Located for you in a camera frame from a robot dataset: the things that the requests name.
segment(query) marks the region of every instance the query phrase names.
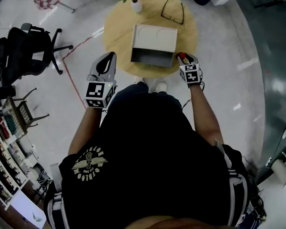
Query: vase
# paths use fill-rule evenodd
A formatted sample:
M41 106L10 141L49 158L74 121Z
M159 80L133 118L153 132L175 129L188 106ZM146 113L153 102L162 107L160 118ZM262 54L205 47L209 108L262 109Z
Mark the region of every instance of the vase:
M141 12L141 10L142 10L141 2L138 0L132 0L132 9L133 9L133 11L135 11L137 13Z

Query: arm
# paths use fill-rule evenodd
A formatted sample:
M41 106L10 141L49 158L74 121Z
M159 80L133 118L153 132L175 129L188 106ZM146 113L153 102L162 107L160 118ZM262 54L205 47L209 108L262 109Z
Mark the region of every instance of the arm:
M68 155L76 154L100 128L102 109L87 108L71 142Z
M192 85L190 90L196 132L211 145L214 145L215 139L223 144L218 121L200 86Z

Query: gray floor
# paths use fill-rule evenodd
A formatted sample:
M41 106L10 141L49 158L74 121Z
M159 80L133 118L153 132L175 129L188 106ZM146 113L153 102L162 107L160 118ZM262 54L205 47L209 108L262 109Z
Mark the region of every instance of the gray floor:
M269 157L278 157L286 147L286 139L281 141L286 126L286 4L254 8L271 1L237 0L255 40L265 85L266 122L261 167ZM268 173L269 169L260 170L258 180L266 178Z
M204 93L218 118L225 143L257 164L264 136L264 87L247 22L235 0L220 7L211 3L199 6L193 0L181 1L191 10L197 24L195 55L204 73ZM2 26L16 27L30 22L44 27L51 35L57 28L62 28L58 44L72 43L76 46L103 26L117 0L62 2L76 8L75 13L70 14L60 8L38 10L32 0L4 0L0 4L0 21ZM79 45L64 59L80 93L92 61L104 52L102 35L99 35ZM58 54L58 61L61 62L67 53ZM25 76L15 82L17 96L23 96L37 87L37 91L27 99L34 116L50 114L50 117L40 120L38 126L29 129L27 137L22 139L26 150L35 152L46 171L51 164L66 157L85 111L70 77L66 70L63 75L58 75L49 67L39 76ZM132 84L134 76L117 68L115 79L117 90L120 90ZM176 97L182 105L190 98L189 90L178 73L164 79L148 79L151 91L162 80L168 84L168 94ZM184 113L194 126L190 104L184 108Z

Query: wooden tabletop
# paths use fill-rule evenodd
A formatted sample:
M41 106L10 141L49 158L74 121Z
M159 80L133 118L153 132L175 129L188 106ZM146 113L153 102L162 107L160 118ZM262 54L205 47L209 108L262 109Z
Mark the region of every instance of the wooden tabletop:
M161 16L162 8L167 0L139 0L143 9L136 13L131 8L131 1L120 1L106 18L103 42L108 51L117 54L117 66L136 76L158 78L174 73L179 69L178 61L174 60L172 68L151 66L143 63L130 62L132 51L133 25L145 24L178 29L175 54L187 52L194 54L197 45L197 28L194 18L184 7L184 23L180 25ZM182 7L179 0L169 0L164 12L173 18L182 19Z

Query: black office chair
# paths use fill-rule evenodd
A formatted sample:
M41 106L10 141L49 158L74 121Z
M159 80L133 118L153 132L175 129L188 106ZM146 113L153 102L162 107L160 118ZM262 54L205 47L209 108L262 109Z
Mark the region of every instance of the black office chair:
M0 38L0 81L3 87L13 84L23 75L39 75L53 62L58 74L54 53L63 49L73 49L72 45L54 48L57 29L51 41L49 32L43 28L25 23L21 29L12 28L8 38ZM34 53L43 52L42 60L32 59Z

